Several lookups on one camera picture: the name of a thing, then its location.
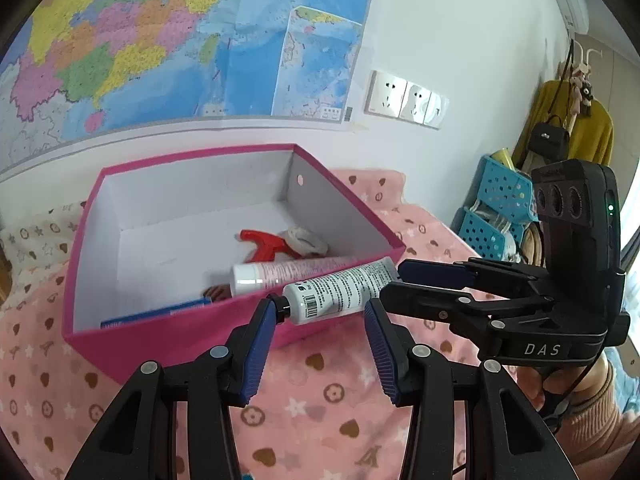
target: hanging clothes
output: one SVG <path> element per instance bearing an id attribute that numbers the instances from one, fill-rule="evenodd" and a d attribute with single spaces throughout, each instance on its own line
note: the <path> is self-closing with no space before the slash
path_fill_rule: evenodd
<path id="1" fill-rule="evenodd" d="M 518 143 L 513 150 L 513 163 L 521 168 L 527 156 L 527 143 L 533 126 L 548 119 L 548 108 L 554 98 L 556 89 L 560 81 L 547 81 L 538 91 L 536 100 L 531 108 L 529 118 L 524 127 Z M 558 94 L 558 99 L 551 111 L 552 115 L 565 118 L 568 115 L 570 103 L 570 85 L 568 81 L 562 81 L 562 86 Z M 598 164 L 609 165 L 611 160 L 611 150 L 613 147 L 613 122 L 604 106 L 594 99 L 591 102 L 591 117 L 580 117 L 575 121 L 575 126 L 569 139 L 568 158 L 581 158 L 597 162 Z"/>

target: pink patterned fabric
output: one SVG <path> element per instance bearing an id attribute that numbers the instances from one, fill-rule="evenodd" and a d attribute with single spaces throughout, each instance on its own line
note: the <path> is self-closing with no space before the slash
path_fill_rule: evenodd
<path id="1" fill-rule="evenodd" d="M 440 262 L 474 253 L 424 209 L 401 203 L 394 171 L 335 172 L 407 245 L 405 257 Z M 0 312 L 0 426 L 36 479 L 64 478 L 118 391 L 60 335 L 66 264 L 19 304 Z M 491 299 L 481 294 L 479 299 Z M 400 318 L 416 341 L 449 359 L 477 363 L 476 349 L 446 325 Z M 465 462 L 456 413 L 455 464 Z M 383 394 L 361 316 L 270 352 L 260 391 L 232 411 L 242 471 L 256 480 L 391 480 L 398 477 L 409 409 Z M 188 478 L 186 408 L 178 407 L 178 478 Z"/>

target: pink box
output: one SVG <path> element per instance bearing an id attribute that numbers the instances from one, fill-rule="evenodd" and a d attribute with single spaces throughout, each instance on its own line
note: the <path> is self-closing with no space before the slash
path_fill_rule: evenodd
<path id="1" fill-rule="evenodd" d="M 248 322 L 272 289 L 172 315 L 100 329 L 115 317 L 195 300 L 229 283 L 233 264 L 255 249 L 242 229 L 278 233 L 299 226 L 332 256 L 357 264 L 404 245 L 311 155 L 294 144 L 213 148 L 157 156 L 100 172 L 84 208 L 66 276 L 63 336 L 123 383 L 140 363 L 190 361 Z M 324 330 L 340 318 L 285 322 L 274 345 Z"/>

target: metal pivot bolt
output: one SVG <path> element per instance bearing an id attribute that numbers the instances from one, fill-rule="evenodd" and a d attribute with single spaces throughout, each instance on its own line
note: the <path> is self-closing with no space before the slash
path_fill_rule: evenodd
<path id="1" fill-rule="evenodd" d="M 431 355 L 431 349 L 425 345 L 414 346 L 412 352 L 418 357 L 429 357 Z"/>
<path id="2" fill-rule="evenodd" d="M 484 362 L 484 369 L 492 374 L 497 374 L 500 371 L 500 368 L 502 368 L 500 363 L 493 359 L 488 359 Z"/>
<path id="3" fill-rule="evenodd" d="M 140 371 L 143 374 L 149 375 L 158 370 L 158 363 L 155 361 L 147 361 L 146 363 L 142 363 L 140 367 Z"/>
<path id="4" fill-rule="evenodd" d="M 209 355 L 217 359 L 226 356 L 228 353 L 229 349 L 223 345 L 214 346 L 211 350 L 209 350 Z"/>

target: pink sleeve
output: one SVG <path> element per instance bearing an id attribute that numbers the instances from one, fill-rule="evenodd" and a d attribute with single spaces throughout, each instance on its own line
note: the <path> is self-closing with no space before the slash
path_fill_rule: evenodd
<path id="1" fill-rule="evenodd" d="M 614 398 L 613 367 L 604 387 L 574 407 L 556 435 L 580 480 L 609 480 L 640 434 L 640 418 L 620 412 Z"/>

